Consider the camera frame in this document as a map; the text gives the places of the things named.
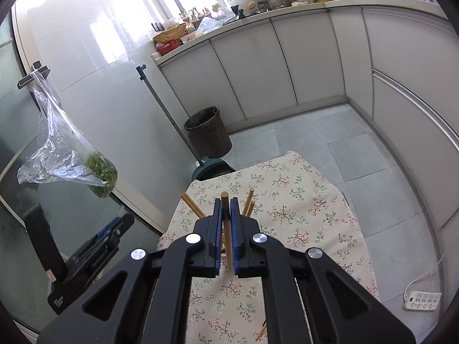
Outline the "bamboo chopstick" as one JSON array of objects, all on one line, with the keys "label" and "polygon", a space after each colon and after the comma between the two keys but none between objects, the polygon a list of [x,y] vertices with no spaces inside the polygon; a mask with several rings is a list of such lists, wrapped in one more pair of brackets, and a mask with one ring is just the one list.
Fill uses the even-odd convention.
[{"label": "bamboo chopstick", "polygon": [[230,206],[229,206],[229,194],[227,192],[221,192],[222,201],[222,215],[223,215],[223,235],[225,243],[225,257],[226,265],[230,273],[233,272],[233,251],[232,251],[232,240],[231,240],[231,227],[230,227]]},{"label": "bamboo chopstick", "polygon": [[250,215],[252,214],[252,211],[254,209],[254,205],[255,205],[255,201],[251,200],[250,203],[249,203],[249,206],[247,208],[246,214],[244,216],[250,217]]},{"label": "bamboo chopstick", "polygon": [[250,203],[252,201],[253,195],[254,195],[254,189],[250,188],[249,192],[248,192],[248,195],[247,195],[247,199],[246,199],[245,204],[244,204],[244,209],[243,209],[243,212],[242,212],[242,215],[244,215],[244,216],[247,216],[247,212],[248,212],[248,209],[250,207]]},{"label": "bamboo chopstick", "polygon": [[192,210],[192,212],[199,218],[205,218],[206,215],[204,212],[199,208],[199,206],[190,198],[187,193],[184,193],[180,196],[180,198],[187,204],[187,206]]},{"label": "bamboo chopstick", "polygon": [[257,332],[256,336],[255,336],[255,341],[259,341],[262,339],[262,336],[264,334],[264,332],[266,331],[266,328],[267,328],[267,321],[264,320],[260,330]]}]

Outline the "plastic bag of greens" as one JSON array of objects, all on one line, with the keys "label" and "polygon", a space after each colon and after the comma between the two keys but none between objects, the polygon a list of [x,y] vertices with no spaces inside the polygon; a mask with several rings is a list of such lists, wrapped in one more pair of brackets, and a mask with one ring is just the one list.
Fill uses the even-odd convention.
[{"label": "plastic bag of greens", "polygon": [[74,125],[44,75],[37,70],[31,72],[26,86],[40,114],[37,149],[18,169],[18,183],[78,183],[88,186],[97,197],[107,198],[117,184],[115,165]]}]

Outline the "floral tablecloth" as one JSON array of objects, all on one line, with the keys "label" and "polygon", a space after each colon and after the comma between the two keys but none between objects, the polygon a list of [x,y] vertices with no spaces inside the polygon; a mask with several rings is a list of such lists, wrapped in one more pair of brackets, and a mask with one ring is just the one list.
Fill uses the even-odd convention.
[{"label": "floral tablecloth", "polygon": [[[369,253],[349,204],[342,192],[301,155],[291,152],[207,181],[191,183],[186,194],[206,217],[212,215],[221,192],[236,199],[242,215],[249,189],[255,201],[250,218],[261,232],[288,249],[325,251],[344,271],[379,301]],[[183,200],[177,206],[160,247],[190,234],[199,218]],[[264,299],[259,277],[239,278],[228,271],[223,235],[219,274],[196,276],[191,282],[185,343],[269,343],[267,329],[255,341],[264,320]]]}]

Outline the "white power strip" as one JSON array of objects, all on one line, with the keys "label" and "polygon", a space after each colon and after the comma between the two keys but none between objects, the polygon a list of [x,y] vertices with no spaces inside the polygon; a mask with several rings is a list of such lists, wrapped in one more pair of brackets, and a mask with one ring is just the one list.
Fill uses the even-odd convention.
[{"label": "white power strip", "polygon": [[442,294],[413,290],[404,299],[403,308],[406,311],[436,311]]}]

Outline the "dark brown trash bin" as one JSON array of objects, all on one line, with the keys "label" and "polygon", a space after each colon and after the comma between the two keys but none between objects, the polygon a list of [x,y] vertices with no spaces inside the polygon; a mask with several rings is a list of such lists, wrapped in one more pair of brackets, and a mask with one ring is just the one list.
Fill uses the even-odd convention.
[{"label": "dark brown trash bin", "polygon": [[188,137],[201,156],[219,159],[232,148],[232,142],[216,106],[190,116],[184,124]]}]

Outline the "wicker basket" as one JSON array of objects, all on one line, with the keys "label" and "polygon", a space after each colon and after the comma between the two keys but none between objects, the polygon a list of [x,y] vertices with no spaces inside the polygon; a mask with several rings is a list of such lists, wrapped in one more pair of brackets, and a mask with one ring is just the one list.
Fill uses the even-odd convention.
[{"label": "wicker basket", "polygon": [[181,23],[173,28],[162,31],[153,37],[153,41],[160,44],[167,44],[173,40],[179,40],[186,35],[187,24]]}]

